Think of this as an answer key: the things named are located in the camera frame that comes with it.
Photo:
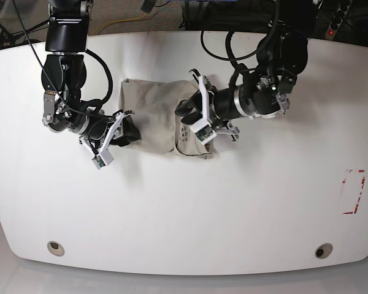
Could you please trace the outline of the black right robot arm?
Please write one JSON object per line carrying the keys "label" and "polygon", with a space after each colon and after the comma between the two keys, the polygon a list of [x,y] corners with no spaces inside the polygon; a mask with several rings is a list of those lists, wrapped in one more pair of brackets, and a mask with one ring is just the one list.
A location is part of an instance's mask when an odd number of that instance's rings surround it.
{"label": "black right robot arm", "polygon": [[[87,142],[94,155],[104,143],[127,146],[141,139],[131,110],[105,115],[103,106],[113,93],[112,74],[96,53],[87,49],[92,1],[49,1],[49,21],[42,68],[44,93],[43,122],[54,132],[69,130]],[[94,58],[107,77],[108,88],[101,99],[82,100],[86,82],[84,56]]]}

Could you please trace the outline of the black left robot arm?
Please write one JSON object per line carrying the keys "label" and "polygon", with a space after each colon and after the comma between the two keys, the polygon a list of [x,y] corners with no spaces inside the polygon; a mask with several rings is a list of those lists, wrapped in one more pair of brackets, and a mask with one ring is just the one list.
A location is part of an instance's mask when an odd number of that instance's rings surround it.
{"label": "black left robot arm", "polygon": [[288,95],[307,65],[307,46],[303,33],[279,26],[272,37],[260,41],[255,68],[233,63],[234,73],[226,89],[217,89],[193,69],[199,89],[179,102],[175,114],[202,145],[220,134],[237,141],[239,129],[232,120],[271,119],[289,109]]}

